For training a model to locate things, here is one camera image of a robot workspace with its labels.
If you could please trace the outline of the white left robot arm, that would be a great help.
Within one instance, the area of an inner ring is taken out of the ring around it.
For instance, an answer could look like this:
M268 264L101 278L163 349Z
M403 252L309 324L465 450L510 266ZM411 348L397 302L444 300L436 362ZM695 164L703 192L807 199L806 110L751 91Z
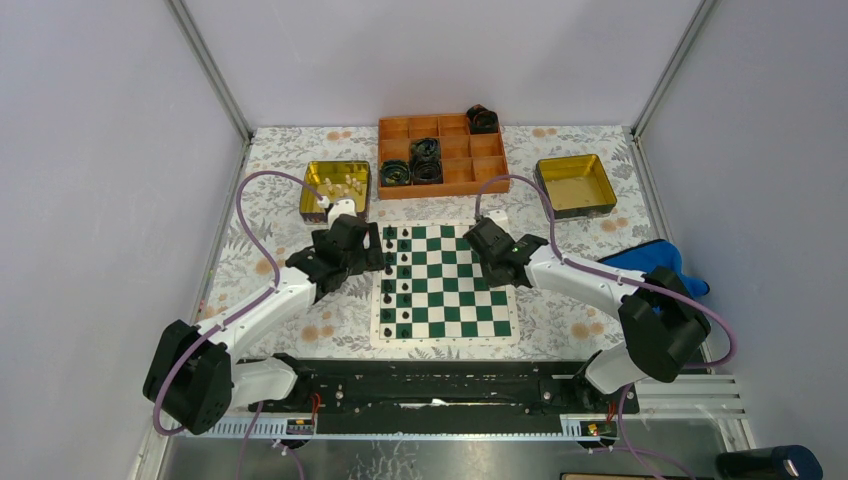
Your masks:
M311 234L313 244L286 260L278 276L237 306L196 325L176 320L163 331L143 383L154 413L199 435L230 410L275 400L296 411L310 385L293 366L247 351L277 326L306 312L346 280L385 266L375 222L342 214Z

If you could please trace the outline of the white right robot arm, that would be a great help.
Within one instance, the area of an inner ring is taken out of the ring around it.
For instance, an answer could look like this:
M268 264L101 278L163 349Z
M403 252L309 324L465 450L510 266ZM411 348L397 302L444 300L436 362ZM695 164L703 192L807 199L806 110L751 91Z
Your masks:
M513 238L490 217L480 218L463 238L489 285L560 293L619 321L623 341L593 355L577 375L573 396L583 410L601 410L630 383L673 382L711 331L668 268L645 273L566 257L542 237Z

